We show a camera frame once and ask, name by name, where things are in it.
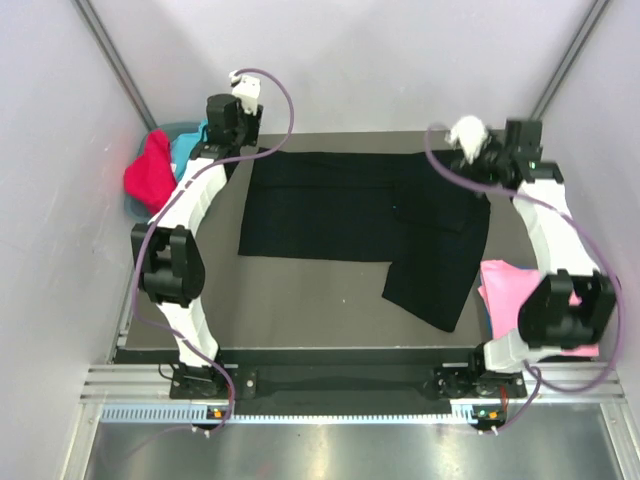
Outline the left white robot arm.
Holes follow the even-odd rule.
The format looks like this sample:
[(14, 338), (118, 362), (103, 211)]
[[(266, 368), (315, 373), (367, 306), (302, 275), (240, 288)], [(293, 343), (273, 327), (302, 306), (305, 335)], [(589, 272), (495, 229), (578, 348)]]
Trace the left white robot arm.
[(173, 398), (224, 398), (232, 392), (227, 373), (213, 363), (219, 344), (202, 305), (206, 273), (195, 236), (227, 182), (223, 160), (256, 144), (262, 107), (255, 94), (217, 94), (208, 98), (206, 116), (207, 124), (169, 201), (131, 232), (138, 287), (165, 317), (162, 327), (178, 345)]

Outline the black t shirt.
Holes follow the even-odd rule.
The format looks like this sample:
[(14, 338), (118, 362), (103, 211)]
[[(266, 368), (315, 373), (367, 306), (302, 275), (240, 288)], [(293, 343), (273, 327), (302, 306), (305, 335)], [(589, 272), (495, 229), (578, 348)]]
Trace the black t shirt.
[(277, 152), (255, 162), (238, 252), (389, 265), (382, 297), (456, 329), (485, 251), (491, 205), (422, 152)]

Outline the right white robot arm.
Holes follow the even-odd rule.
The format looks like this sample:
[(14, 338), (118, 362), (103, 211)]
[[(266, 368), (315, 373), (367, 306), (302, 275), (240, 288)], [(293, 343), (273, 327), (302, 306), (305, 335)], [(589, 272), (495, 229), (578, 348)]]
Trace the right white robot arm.
[(509, 120), (502, 137), (478, 117), (458, 119), (445, 140), (461, 159), (430, 165), (451, 183), (510, 198), (532, 246), (539, 281), (518, 307), (515, 327), (478, 347), (466, 380), (487, 396), (504, 378), (564, 351), (597, 345), (619, 297), (592, 239), (573, 219), (560, 166), (543, 159), (542, 123)]

